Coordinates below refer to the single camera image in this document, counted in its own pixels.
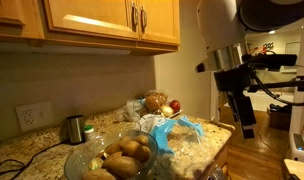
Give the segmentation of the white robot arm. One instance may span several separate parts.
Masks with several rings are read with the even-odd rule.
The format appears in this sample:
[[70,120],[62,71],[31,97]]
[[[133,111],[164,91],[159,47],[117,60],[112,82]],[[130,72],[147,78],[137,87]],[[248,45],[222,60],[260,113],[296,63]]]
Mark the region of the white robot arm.
[[259,89],[273,99],[277,85],[264,84],[255,70],[293,66],[297,57],[291,54],[253,55],[245,37],[250,33],[280,29],[304,18],[304,0],[200,0],[197,19],[205,42],[207,59],[197,66],[199,72],[214,72],[217,89],[227,94],[233,116],[240,123],[244,138],[254,136],[251,100],[244,91]]

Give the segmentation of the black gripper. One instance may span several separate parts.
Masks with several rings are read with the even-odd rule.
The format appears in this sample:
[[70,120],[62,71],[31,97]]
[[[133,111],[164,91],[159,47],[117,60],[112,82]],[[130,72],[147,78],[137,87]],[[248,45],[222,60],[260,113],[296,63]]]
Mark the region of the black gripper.
[[[250,68],[247,65],[242,65],[227,71],[218,71],[214,73],[216,85],[219,91],[237,92],[243,91],[251,84]],[[247,96],[238,99],[237,109],[234,103],[234,98],[229,93],[227,94],[228,104],[232,110],[235,122],[241,121],[242,134],[245,139],[254,137],[253,125],[256,123],[251,100]]]

